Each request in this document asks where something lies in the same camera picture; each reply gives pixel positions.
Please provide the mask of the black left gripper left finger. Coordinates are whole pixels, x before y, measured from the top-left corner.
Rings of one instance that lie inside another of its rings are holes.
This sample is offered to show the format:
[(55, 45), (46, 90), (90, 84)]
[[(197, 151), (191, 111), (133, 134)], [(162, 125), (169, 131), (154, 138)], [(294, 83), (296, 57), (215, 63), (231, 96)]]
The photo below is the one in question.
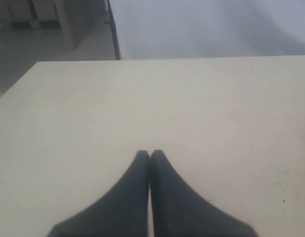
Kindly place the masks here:
[(50, 237), (146, 237), (148, 235), (149, 165), (139, 150), (118, 182), (99, 200), (56, 224)]

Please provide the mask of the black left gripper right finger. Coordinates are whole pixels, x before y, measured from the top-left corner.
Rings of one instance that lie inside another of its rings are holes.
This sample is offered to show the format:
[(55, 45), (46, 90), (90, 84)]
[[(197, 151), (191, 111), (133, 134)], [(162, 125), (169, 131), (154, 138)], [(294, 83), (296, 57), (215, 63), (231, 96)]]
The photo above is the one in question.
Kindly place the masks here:
[(248, 224), (224, 213), (195, 192), (162, 150), (150, 158), (153, 229), (156, 237), (256, 237)]

